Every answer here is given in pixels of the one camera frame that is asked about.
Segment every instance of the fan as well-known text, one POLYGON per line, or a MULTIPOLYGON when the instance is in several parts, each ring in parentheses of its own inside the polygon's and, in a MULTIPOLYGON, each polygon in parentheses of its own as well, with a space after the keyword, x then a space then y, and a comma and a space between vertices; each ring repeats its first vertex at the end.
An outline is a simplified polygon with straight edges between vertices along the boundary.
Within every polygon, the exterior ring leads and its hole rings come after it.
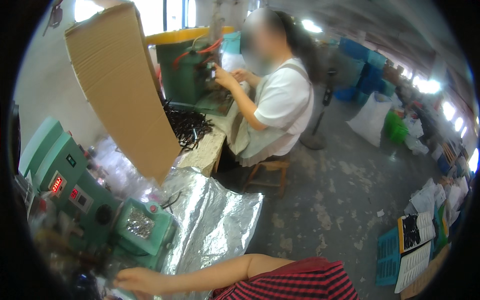
POLYGON ((341 53, 336 44, 320 44, 318 56, 321 74, 319 86, 325 88, 325 93, 322 100, 316 100, 317 109, 314 111, 316 116, 312 115, 307 129, 300 135, 300 142, 311 150, 326 147, 325 137, 318 128, 327 106, 332 101, 333 92, 354 85, 361 72, 358 67, 359 61, 341 53))

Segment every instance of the hand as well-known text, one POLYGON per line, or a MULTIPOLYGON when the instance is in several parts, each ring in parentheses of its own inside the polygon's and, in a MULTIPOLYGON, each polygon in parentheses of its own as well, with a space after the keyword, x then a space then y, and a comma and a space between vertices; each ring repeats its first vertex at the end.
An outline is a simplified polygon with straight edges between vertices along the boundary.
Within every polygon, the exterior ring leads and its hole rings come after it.
POLYGON ((118 272, 113 285, 132 291, 138 299, 146 300, 152 298, 150 295, 162 294, 162 286, 168 277, 146 268, 125 269, 118 272))
POLYGON ((223 70, 217 64, 215 64, 215 82, 228 90, 231 90, 232 87, 238 84, 237 80, 233 78, 232 74, 223 70))
POLYGON ((236 69, 235 71, 231 72, 230 74, 232 74, 233 78, 235 78, 235 80, 240 83, 242 81, 247 81, 247 77, 248 77, 249 73, 250 72, 248 72, 245 69, 236 69))

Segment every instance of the green machine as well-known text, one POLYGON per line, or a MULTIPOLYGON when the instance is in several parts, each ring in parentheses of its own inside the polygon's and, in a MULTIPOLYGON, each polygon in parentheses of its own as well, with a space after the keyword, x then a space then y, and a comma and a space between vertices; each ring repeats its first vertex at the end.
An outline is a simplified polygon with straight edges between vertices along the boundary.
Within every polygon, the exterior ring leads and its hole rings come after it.
POLYGON ((165 96, 166 99, 172 99, 172 106, 218 116, 227 115, 233 98, 229 91, 215 82, 213 66, 214 52, 221 47, 220 43, 217 46, 210 45, 206 38, 196 38, 156 44, 165 96))
POLYGON ((71 135, 48 117, 26 146, 19 172, 30 174, 38 192, 52 191, 58 222, 67 219, 75 229, 64 237, 75 252, 107 256, 115 262, 114 270, 107 270, 112 275, 134 266, 159 270, 176 230, 173 216, 156 202, 116 199, 87 165, 71 135))

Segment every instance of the ponytail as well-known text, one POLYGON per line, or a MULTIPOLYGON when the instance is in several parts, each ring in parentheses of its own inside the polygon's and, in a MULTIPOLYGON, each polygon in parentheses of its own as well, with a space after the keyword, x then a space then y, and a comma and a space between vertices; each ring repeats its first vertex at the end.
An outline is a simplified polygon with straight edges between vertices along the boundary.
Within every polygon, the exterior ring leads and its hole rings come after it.
POLYGON ((311 83, 320 83, 320 60, 310 34, 301 24, 295 24, 289 14, 279 11, 275 13, 283 23, 292 54, 301 59, 311 83))

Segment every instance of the concrete floor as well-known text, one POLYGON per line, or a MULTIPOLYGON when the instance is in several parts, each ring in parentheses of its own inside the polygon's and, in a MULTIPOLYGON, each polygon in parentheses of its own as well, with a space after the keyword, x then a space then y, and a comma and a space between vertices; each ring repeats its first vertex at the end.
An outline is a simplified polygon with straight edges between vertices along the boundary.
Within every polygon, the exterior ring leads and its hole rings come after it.
MULTIPOLYGON (((327 147, 312 151, 295 145, 283 199, 278 188, 248 188, 262 192, 266 200, 247 252, 341 260, 361 299, 400 299, 395 286, 375 285, 377 238, 396 225, 410 195, 430 177, 437 182, 441 174, 430 154, 414 156, 383 133, 377 148, 354 133, 345 121, 360 108, 332 101, 321 124, 327 147), (382 209, 385 215, 377 217, 382 209)), ((237 168, 214 177, 239 192, 250 170, 237 168)), ((257 178, 279 182, 277 172, 258 173, 257 178)))

